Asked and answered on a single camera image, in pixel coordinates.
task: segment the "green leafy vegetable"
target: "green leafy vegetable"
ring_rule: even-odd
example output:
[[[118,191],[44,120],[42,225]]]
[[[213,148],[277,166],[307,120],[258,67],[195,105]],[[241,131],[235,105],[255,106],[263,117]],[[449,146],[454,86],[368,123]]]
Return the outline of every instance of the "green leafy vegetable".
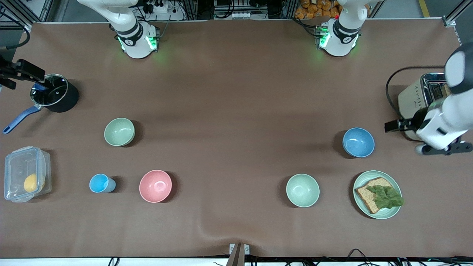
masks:
[[[376,194],[374,201],[380,209],[404,205],[404,199],[392,186],[367,186],[366,189]]]

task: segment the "pink bowl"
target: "pink bowl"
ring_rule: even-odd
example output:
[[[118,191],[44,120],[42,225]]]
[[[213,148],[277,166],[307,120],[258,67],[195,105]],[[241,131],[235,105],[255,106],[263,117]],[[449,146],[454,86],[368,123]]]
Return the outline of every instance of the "pink bowl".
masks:
[[[172,182],[169,175],[161,170],[148,172],[140,181],[141,197],[151,203],[163,201],[171,193]]]

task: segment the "bread slice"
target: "bread slice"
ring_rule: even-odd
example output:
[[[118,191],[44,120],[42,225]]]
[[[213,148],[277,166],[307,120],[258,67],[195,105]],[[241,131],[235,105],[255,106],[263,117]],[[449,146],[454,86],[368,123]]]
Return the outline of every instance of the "bread slice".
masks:
[[[391,183],[389,183],[386,179],[378,177],[373,180],[370,180],[364,186],[356,189],[356,192],[358,193],[359,197],[363,200],[366,207],[369,209],[369,212],[371,212],[372,214],[375,214],[379,211],[379,208],[376,206],[376,203],[374,201],[376,194],[367,190],[366,187],[376,185],[392,186]]]

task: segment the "clear food container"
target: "clear food container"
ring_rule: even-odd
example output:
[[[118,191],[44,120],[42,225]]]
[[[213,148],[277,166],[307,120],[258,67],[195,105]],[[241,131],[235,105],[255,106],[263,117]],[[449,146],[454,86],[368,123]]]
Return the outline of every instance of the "clear food container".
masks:
[[[51,191],[49,153],[40,148],[24,147],[5,158],[5,199],[27,202]]]

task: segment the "black pot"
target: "black pot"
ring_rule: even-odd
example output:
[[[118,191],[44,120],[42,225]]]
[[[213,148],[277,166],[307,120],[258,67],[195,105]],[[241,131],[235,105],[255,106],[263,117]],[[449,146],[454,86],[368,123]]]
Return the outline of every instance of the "black pot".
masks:
[[[79,100],[77,88],[59,74],[46,75],[43,85],[38,83],[33,85],[30,98],[35,105],[19,114],[3,129],[3,134],[10,133],[28,115],[41,111],[43,107],[56,113],[62,113],[73,108]]]

